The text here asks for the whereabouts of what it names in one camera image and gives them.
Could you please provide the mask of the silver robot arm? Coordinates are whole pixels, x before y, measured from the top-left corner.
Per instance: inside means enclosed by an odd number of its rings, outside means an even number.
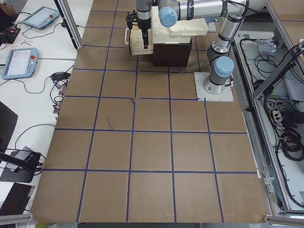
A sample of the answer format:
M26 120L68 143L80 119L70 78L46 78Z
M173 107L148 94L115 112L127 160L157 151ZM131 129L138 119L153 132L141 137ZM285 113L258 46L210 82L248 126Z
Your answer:
M135 19L146 48L153 6L158 7L160 22L167 28L181 20L224 17L217 39L207 49L211 72L203 82L207 93L218 95L234 70L234 62L228 53L236 33L246 16L258 13L266 4L266 0L138 0Z

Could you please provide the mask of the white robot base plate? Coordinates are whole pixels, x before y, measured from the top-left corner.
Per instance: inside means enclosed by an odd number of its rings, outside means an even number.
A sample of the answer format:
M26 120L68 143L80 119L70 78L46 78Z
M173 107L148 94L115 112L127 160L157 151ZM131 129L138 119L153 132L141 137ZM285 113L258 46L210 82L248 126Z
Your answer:
M223 85L214 85L208 72L195 72L195 86L198 101L233 102L232 88L227 79Z

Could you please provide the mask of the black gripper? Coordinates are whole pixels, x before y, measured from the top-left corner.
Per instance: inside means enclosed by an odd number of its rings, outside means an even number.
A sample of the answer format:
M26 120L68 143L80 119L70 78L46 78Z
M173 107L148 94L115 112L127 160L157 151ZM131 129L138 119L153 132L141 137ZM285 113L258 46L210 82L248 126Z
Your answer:
M149 34L148 29L151 27L151 19L140 19L137 18L138 28L142 31L142 39L144 49L148 48L149 45Z

